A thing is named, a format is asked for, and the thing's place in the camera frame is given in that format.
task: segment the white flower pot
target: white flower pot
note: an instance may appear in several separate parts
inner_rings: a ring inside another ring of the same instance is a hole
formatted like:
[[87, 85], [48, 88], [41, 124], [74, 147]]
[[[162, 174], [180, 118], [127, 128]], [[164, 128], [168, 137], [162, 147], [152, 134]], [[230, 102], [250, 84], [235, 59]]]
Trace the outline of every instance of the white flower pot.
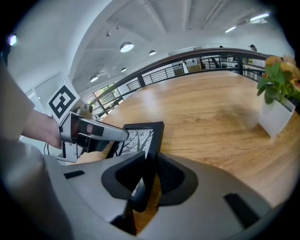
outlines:
[[284, 105], [276, 100], [270, 105], [263, 101], [258, 123], [266, 130], [270, 137], [275, 137], [284, 129], [294, 110], [294, 104], [287, 99]]

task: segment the window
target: window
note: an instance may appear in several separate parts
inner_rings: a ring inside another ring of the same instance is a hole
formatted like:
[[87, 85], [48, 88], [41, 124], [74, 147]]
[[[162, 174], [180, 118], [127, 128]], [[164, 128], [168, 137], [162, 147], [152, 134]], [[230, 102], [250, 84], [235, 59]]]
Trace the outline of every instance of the window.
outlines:
[[[114, 85], [114, 83], [109, 84], [103, 88], [100, 88], [99, 90], [93, 92], [92, 94], [89, 94], [85, 97], [85, 99], [88, 101], [88, 103], [91, 103], [94, 99], [96, 99], [98, 96], [100, 96], [102, 93], [104, 93], [106, 90], [111, 88]], [[99, 99], [97, 102], [95, 102], [93, 106], [93, 116], [98, 115], [102, 112], [105, 112], [103, 116], [106, 116], [111, 111], [109, 108], [114, 105], [118, 105], [119, 102], [123, 101], [123, 98], [118, 98], [116, 101], [112, 101], [113, 99], [119, 97], [121, 94], [118, 89], [113, 90], [109, 94], [105, 95], [101, 99]]]

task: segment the wooden tabletop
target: wooden tabletop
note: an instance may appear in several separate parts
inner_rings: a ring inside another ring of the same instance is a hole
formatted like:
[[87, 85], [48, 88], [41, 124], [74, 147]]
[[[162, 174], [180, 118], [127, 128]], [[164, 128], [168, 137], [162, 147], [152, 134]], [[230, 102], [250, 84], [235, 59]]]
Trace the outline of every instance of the wooden tabletop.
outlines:
[[[162, 153], [222, 168], [261, 194], [271, 206], [289, 196], [299, 172], [300, 116], [271, 139], [258, 124], [263, 96], [257, 83], [233, 72], [198, 73], [158, 82], [137, 90], [103, 122], [118, 127], [128, 123], [163, 121]], [[104, 158], [108, 152], [84, 154], [83, 162]], [[135, 216], [143, 228], [159, 198], [156, 177], [150, 212]]]

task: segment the balcony railing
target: balcony railing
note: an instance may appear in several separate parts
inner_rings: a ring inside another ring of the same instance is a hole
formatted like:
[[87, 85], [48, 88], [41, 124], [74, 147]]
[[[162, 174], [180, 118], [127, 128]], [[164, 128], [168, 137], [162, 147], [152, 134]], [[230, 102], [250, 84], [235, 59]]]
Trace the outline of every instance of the balcony railing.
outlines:
[[[201, 72], [233, 71], [254, 81], [259, 81], [264, 73], [264, 61], [268, 57], [269, 55], [266, 54], [235, 48], [200, 49], [176, 54], [127, 75], [90, 104], [103, 98], [114, 89], [126, 85], [128, 92], [107, 102], [111, 102], [113, 106], [106, 110], [106, 112], [109, 112], [122, 97], [133, 93], [139, 88], [178, 76]], [[260, 62], [261, 66], [256, 66], [254, 61]], [[189, 73], [184, 72], [183, 63], [186, 64]]]

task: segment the black picture frame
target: black picture frame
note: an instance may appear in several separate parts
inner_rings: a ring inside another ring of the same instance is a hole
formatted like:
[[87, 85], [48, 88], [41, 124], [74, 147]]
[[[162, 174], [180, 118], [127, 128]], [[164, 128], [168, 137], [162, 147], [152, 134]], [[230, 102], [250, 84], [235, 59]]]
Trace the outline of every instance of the black picture frame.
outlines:
[[[164, 134], [164, 122], [147, 122], [125, 124], [123, 129], [153, 129], [153, 136], [148, 150], [144, 168], [142, 171], [142, 178], [137, 186], [134, 196], [131, 196], [130, 204], [132, 209], [142, 212], [146, 209], [148, 199], [152, 190], [153, 180], [156, 173], [156, 158], [160, 152], [160, 147]], [[120, 142], [114, 142], [106, 158], [113, 158], [114, 153]]]

